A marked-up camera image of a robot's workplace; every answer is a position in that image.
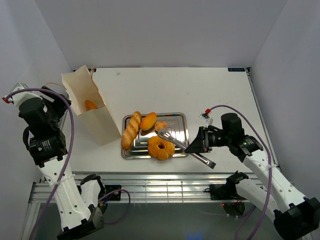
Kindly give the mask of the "small round bun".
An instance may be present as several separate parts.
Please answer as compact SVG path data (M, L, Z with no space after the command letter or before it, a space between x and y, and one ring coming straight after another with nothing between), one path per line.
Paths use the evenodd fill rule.
M167 123L165 121L157 121L154 124L154 129L156 132L159 132L160 130L166 129L167 128Z

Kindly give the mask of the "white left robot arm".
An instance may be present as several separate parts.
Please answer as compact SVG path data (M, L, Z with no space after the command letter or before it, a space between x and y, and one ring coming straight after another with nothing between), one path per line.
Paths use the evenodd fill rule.
M60 120L70 110L71 101L61 94L42 87L50 99L29 91L13 96L19 117L28 124L23 143L51 188L61 222L59 240L78 240L104 228L98 200L106 195L101 177L91 174L77 186L69 160L71 147L59 127Z

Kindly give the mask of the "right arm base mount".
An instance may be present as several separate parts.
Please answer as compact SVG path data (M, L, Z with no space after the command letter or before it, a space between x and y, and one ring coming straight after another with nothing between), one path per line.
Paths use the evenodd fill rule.
M203 192L209 194L212 201L223 201L222 208L230 217L244 218L248 215L244 198L236 193L235 187L229 187L227 184L210 184Z

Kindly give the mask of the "metal tongs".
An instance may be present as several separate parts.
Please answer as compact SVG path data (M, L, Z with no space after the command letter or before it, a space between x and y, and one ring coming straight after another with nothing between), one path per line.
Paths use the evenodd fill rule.
M161 129L157 135L168 142L171 142L173 144L175 144L176 146L178 146L179 148L181 148L185 153L186 153L186 149L187 149L187 145L185 145L184 143L182 143L181 141L177 140L176 138L174 138L170 132L168 130L165 129ZM206 158L205 156L201 155L200 153L190 153L191 156L193 156L194 158L196 158L197 160L199 160L201 163L205 164L206 166L208 166L211 169L214 169L216 166L216 163L209 160L208 158Z

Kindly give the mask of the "ring shaped bread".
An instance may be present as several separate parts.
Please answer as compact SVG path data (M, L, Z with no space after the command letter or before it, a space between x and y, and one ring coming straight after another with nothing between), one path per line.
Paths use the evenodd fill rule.
M157 158L160 161L171 158L175 153L175 145L170 141L163 140L159 136L151 137L147 144L148 154L152 158Z

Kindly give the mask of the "beige paper bag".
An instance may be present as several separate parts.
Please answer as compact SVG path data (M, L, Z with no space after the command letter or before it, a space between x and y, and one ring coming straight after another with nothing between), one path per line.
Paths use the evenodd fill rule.
M77 140L104 146L121 138L112 111L94 80L95 68L81 66L74 72L61 74L59 84L71 101L78 126Z

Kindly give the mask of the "short loaf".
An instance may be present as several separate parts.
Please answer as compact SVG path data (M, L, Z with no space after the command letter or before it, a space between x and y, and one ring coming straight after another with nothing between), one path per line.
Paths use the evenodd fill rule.
M98 106L91 100L86 100L84 104L87 111L98 109Z

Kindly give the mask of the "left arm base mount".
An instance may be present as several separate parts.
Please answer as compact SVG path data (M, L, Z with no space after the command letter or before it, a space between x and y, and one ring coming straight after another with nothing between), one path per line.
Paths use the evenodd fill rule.
M121 199L121 185L93 185L92 197L89 198L88 205L95 207L105 207L110 201L119 201Z

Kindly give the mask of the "orange oval bun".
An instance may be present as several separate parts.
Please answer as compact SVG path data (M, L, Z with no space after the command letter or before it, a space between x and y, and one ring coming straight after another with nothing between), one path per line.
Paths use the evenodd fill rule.
M157 114L155 112L151 112L143 118L140 124L140 129L142 131L148 131L155 125L156 121L157 121Z

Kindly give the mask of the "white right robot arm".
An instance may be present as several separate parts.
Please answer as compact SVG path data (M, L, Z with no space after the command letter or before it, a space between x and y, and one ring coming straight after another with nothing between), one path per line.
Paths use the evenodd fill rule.
M271 154L261 140L245 134L244 116L225 113L221 116L222 128L201 126L185 153L208 153L213 147L228 147L266 187L255 185L248 175L236 171L226 179L219 190L232 199L242 197L252 202L268 216L284 240L297 240L320 226L320 202L309 198L272 165Z

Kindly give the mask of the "twisted loaf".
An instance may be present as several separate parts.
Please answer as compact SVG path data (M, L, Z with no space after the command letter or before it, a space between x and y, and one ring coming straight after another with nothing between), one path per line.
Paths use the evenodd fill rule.
M133 140L136 138L140 130L141 122L142 122L141 113L139 111L135 111L132 114L129 123L122 134L121 146L124 150L127 150L130 148Z

